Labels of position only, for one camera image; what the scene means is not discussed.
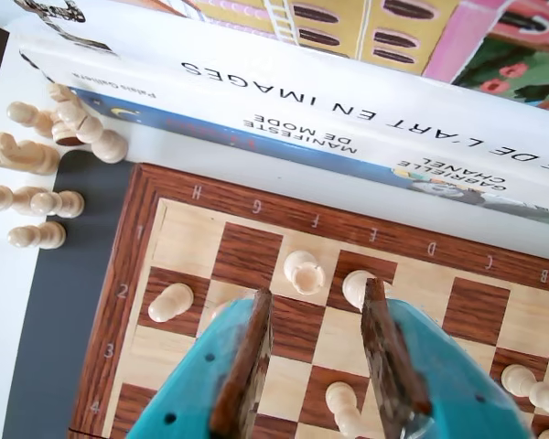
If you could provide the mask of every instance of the chessboard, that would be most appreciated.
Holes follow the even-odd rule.
[[[327,281],[301,295],[288,254],[318,258]],[[366,270],[424,310],[500,383],[511,364],[549,384],[549,261],[382,219],[151,165],[137,165],[85,356],[70,437],[123,438],[220,304],[249,290],[274,295],[273,350],[256,438],[342,437],[325,401],[348,383],[363,419],[382,425],[362,345],[360,311],[341,292]],[[147,313],[169,285],[190,309],[165,323]],[[534,432],[549,414],[515,398]]]

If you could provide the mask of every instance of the white surface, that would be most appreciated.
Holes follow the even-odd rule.
[[[9,43],[0,71],[0,131],[12,133],[17,140],[44,141],[32,129],[9,121],[5,109],[12,101],[32,103],[41,109],[53,107],[44,92],[46,84],[42,75],[28,66]],[[128,159],[132,161],[171,166],[549,258],[549,226],[541,223],[133,123],[109,119],[103,122],[107,128],[117,130],[129,139]],[[0,169],[0,185],[11,188],[41,186],[51,189],[53,181],[53,176]],[[16,226],[39,224],[43,220],[44,217],[22,217],[13,210],[0,212],[0,436],[38,254],[37,249],[11,247],[6,242],[6,235]],[[5,267],[11,275],[4,276]]]

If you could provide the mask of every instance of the dark square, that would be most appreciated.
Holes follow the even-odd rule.
[[[362,410],[366,390],[370,380],[366,377],[359,377],[339,370],[325,369],[319,366],[313,366],[309,382],[307,383],[307,392],[303,400],[303,407],[299,415],[300,423],[308,423],[317,427],[328,428],[338,431],[338,426],[333,418],[333,413],[329,411],[326,403],[326,390],[329,384],[336,381],[342,381],[350,385],[356,393],[358,400],[358,410]]]
[[[290,439],[295,437],[297,424],[286,419],[257,414],[254,421],[253,439]]]
[[[496,346],[509,290],[457,277],[451,288],[443,330],[452,337]]]
[[[341,286],[346,276],[356,270],[366,270],[391,284],[394,279],[394,272],[396,272],[397,265],[396,262],[385,261],[384,259],[373,258],[359,253],[346,252],[345,250],[340,251],[336,272],[333,274],[333,281],[331,282],[331,288],[329,289],[328,306],[344,311],[351,311],[352,313],[359,313],[360,311],[350,305],[350,302],[346,300],[346,297],[344,297],[344,294],[341,292]]]
[[[175,316],[167,322],[157,323],[148,316],[148,306],[171,284],[185,284],[191,288],[193,291],[193,305],[185,313]],[[140,307],[138,325],[195,337],[209,287],[209,279],[152,267],[148,276],[143,304]]]
[[[113,417],[111,439],[125,438],[155,394],[156,391],[132,384],[122,385],[118,406]]]
[[[516,352],[509,349],[496,348],[494,360],[492,361],[492,367],[490,368],[490,376],[502,388],[501,376],[504,369],[511,364],[520,364],[529,369],[534,374],[537,381],[543,381],[545,372],[547,371],[548,361],[549,359],[544,359],[543,357],[523,354],[521,352]],[[531,404],[529,398],[519,398],[513,395],[511,396],[523,412],[534,412],[534,405]]]
[[[282,240],[282,235],[227,222],[211,279],[268,288]]]
[[[273,355],[310,363],[325,307],[273,296]]]

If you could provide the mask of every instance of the gray surface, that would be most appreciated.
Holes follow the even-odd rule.
[[[84,151],[61,160],[54,190],[77,190],[86,206],[76,219],[48,218],[68,236],[61,248],[38,254],[4,439],[66,435],[132,166],[106,165]]]

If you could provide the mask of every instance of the chess rook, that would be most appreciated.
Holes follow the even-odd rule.
[[[302,250],[286,257],[283,270],[286,279],[300,294],[316,294],[326,282],[326,274],[315,256]]]
[[[57,215],[62,218],[76,218],[83,212],[85,201],[71,190],[43,192],[30,200],[30,209],[38,215]]]
[[[58,222],[43,222],[38,226],[16,227],[8,232],[8,242],[18,248],[39,247],[57,249],[65,242],[66,233]]]
[[[148,307],[148,315],[157,323],[167,322],[169,319],[183,314],[193,305],[193,292],[185,284],[172,284]]]
[[[8,117],[26,127],[33,127],[37,134],[52,138],[53,121],[49,112],[42,112],[37,107],[24,102],[12,102],[6,110]]]
[[[17,144],[11,134],[0,133],[0,167],[48,176],[58,166],[57,150],[28,140]]]

